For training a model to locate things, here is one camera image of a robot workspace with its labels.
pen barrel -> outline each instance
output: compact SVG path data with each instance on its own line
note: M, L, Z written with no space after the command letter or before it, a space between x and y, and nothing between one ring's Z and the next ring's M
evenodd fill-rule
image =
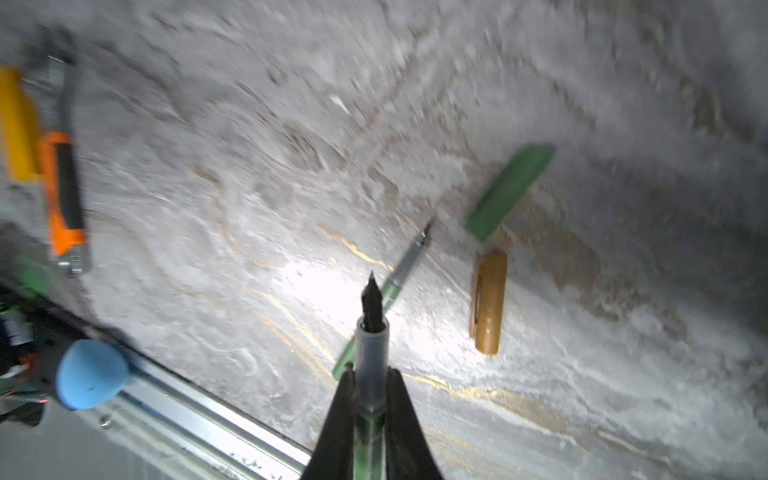
M410 276L413 267L418 263L419 257L425 248L426 245L422 243L412 243L406 254L403 255L398 262L397 266L392 272L392 275L390 275L387 279L387 283L392 283L398 288L398 290L402 289L402 286L406 284L406 280Z
M384 315L386 315L386 313L389 312L389 309L392 308L392 305L395 304L395 300L397 300L400 290L402 289L389 279L387 279L384 286L382 286L382 313Z
M366 332L362 319L357 323L355 384L361 413L375 415L384 412L386 402L386 373L389 364L389 322L383 319L384 330Z
M354 438L354 480L384 478L384 415L358 413Z

green object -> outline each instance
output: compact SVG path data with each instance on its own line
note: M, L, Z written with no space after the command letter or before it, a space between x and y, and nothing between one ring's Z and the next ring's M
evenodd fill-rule
M354 439L355 480L381 480L384 475L384 415L358 415Z
M20 280L28 292L34 295L45 295L51 289L40 265L29 258L22 258L19 264L22 271Z
M434 224L435 219L432 218L424 227L424 230L416 235L416 238L411 242L411 246L406 253L402 256L397 266L393 270L392 274L382 285L382 314L386 315L389 309L394 305L397 296L405 286L408 277L411 275L413 268L419 262L419 258L424 254L429 246L430 236L429 231ZM341 375L344 374L346 366L350 363L355 363L355 336L349 339L349 342L344 347L344 351L339 357L339 361L333 367L333 378L338 382L341 379Z
M502 168L466 217L466 230L480 242L498 227L525 191L549 165L554 148L525 147Z
M389 308L392 307L392 305L395 303L395 300L397 300L397 296L400 294L400 290L402 288L397 287L394 282L392 282L391 279L387 279L387 281L384 282L384 285L382 286L381 292L382 292L382 314L386 315L386 313L389 311ZM333 378L338 382L341 379L341 375L344 374L344 371L346 370L346 366L350 363L355 362L355 353L356 353L356 347L355 347L355 336L352 335L352 338L349 339L349 342L344 347L344 351L342 352L341 356L339 357L339 360L336 362L336 365L333 367Z

yellow tool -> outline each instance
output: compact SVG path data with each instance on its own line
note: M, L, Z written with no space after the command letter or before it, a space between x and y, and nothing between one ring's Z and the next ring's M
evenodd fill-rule
M13 182L39 181L38 115L22 89L22 72L0 67L0 124L5 170Z

orange tool handle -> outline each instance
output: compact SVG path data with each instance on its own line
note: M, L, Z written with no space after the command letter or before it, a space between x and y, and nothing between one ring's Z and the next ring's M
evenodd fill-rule
M86 241L78 175L69 134L60 131L44 134L40 140L40 163L48 199L51 248L59 257Z

gold vein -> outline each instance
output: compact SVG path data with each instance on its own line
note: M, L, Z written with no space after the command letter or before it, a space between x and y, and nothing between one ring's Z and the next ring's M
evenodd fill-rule
M314 333L312 333L312 330L304 326L299 320L296 319L295 316L286 308L285 305L283 305L282 302L280 302L274 295L270 295L267 292L262 292L261 290L247 290L246 293L258 293L267 300L269 300L274 306L276 306L278 309L282 310L283 313L286 314L288 317L288 320L291 321L291 323L296 326L299 330L302 331L302 333L306 336L307 339L309 339L314 346L316 346L321 352L323 352L329 359L333 360L333 354L331 353L328 348L323 345L322 342L315 336Z
M624 440L619 436L613 435L612 433L608 433L600 429L595 430L594 433L604 441L617 445L623 448L624 450L627 450L628 452L634 453L635 455L638 455L640 457L645 457L650 460L654 460L656 462L664 463L667 467L672 465L672 461L670 460L670 458L659 452L653 452L651 450L641 449L640 447L637 447L636 445L629 443L627 440Z
M323 361L317 357L317 355L314 354L311 347L303 343L301 340L296 340L294 342L289 338L284 331L281 330L276 324L274 320L269 318L266 315L261 316L261 321L268 329L272 331L278 338L280 338L288 347L295 352L296 356L299 357L299 360L301 360L305 365L307 365L310 370L321 379L325 379L326 382L329 384L331 383L331 375L326 370L325 366L323 365Z
M285 269L284 269L284 268L282 268L281 266L273 266L273 265L269 265L269 264L267 264L267 263L261 263L260 261L258 261L258 260L254 260L254 259L252 259L252 258L249 258L248 256L245 256L245 257L246 257L248 260L250 260L250 261L251 261L251 263L253 263L254 265L258 266L259 268L266 268L266 269L268 269L268 270L275 270L275 271L277 271L277 272L281 272L281 271L285 270Z
M383 262L382 260L376 260L375 258L371 258L368 255L365 255L360 250L357 250L357 245L354 245L354 244L350 243L349 240L347 240L346 238L342 237L341 235L331 232L331 230L329 230L327 227L324 227L323 225L318 225L318 228L320 228L323 231L323 233L325 235L327 235L328 237L331 237L334 240L338 240L341 243L343 243L347 248L349 248L349 250L352 253L354 253L358 257L362 258L366 262L373 263L374 265L381 265L381 266L383 266L385 268L388 268L390 271L395 269L394 267L392 267L391 265Z
M489 387L453 387L444 379L433 375L416 376L403 373L403 376L415 380L416 382L429 385L434 389L447 392L450 396L458 399L487 400L497 407L512 412L557 435L566 434L568 426L571 424L568 417L562 413L550 409L538 400L529 399L519 393Z
M437 429L430 425L423 425L422 426L424 430L424 434L431 440L429 443L429 448L437 450L439 452L442 452L443 455L449 456L450 459L448 461L449 464L453 464L455 466L458 466L459 468L463 468L464 470L467 470L468 472L474 472L474 473L480 473L482 476L487 477L488 471L480 469L480 465L487 465L487 464L493 464L497 468L502 468L504 470L512 470L515 472L515 474L519 478L541 478L538 475L534 475L530 472L527 472L523 470L520 465L516 465L514 463L505 462L504 460L501 460L499 458L496 458L492 455L489 455L479 447L474 446L471 443L467 443L464 440L457 439L456 437L449 435L445 432L443 432L440 429ZM447 445L449 448L454 450L460 450L465 455L473 455L476 458L479 458L482 460L482 462L475 461L468 461L463 458L456 458L450 450L444 449L440 447L440 445L435 445L435 442L442 443L443 445Z

